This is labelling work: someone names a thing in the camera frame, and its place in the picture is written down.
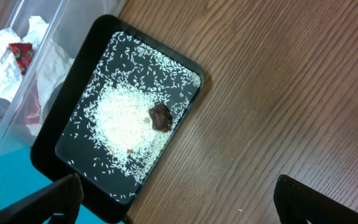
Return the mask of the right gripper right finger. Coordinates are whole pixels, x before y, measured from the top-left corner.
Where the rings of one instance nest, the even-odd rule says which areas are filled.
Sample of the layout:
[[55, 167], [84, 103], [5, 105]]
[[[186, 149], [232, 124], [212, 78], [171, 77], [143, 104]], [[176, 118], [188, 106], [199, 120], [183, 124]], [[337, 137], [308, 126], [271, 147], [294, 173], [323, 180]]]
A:
[[278, 177], [273, 201], [283, 224], [358, 223], [357, 212], [288, 175]]

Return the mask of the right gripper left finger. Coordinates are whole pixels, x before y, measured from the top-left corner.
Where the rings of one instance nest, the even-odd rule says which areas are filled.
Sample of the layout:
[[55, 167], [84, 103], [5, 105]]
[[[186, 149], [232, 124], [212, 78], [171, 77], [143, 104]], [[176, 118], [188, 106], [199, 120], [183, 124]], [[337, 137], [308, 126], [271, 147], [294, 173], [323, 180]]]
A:
[[0, 223], [74, 223], [84, 198], [78, 174], [69, 174], [0, 210]]

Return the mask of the red snack wrapper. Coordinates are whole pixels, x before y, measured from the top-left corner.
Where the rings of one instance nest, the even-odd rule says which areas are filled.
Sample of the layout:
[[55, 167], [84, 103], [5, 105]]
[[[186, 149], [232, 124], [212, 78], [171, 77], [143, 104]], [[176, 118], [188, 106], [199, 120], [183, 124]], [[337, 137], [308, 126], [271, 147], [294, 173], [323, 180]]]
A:
[[[9, 50], [13, 53], [16, 60], [16, 64], [19, 67], [21, 78], [24, 80], [25, 74], [28, 71], [31, 61], [35, 56], [35, 51], [32, 48], [31, 43], [10, 43]], [[16, 109], [14, 115], [19, 116], [19, 124], [38, 124], [40, 122], [41, 105], [39, 101], [39, 91], [37, 88], [37, 80], [32, 78], [35, 83], [28, 87], [25, 94], [28, 95], [24, 101], [24, 106]]]

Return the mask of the white rice pile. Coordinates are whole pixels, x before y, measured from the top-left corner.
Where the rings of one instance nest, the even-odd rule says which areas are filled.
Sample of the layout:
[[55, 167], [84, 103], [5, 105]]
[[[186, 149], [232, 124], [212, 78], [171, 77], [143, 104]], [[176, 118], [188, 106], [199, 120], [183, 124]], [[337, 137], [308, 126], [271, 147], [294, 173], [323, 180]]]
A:
[[[125, 33], [110, 38], [55, 148], [58, 157], [119, 203], [129, 202], [156, 163], [201, 77]], [[149, 109], [165, 104], [171, 130], [154, 130]]]

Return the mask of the dark brown food scrap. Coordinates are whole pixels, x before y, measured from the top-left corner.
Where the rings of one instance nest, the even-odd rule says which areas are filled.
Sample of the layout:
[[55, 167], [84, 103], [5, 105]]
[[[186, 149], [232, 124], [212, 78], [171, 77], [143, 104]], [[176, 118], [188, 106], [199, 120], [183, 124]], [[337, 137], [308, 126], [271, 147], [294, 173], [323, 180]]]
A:
[[173, 118], [165, 104], [157, 104], [149, 109], [149, 116], [152, 120], [152, 127], [154, 130], [163, 133], [167, 133], [171, 130]]

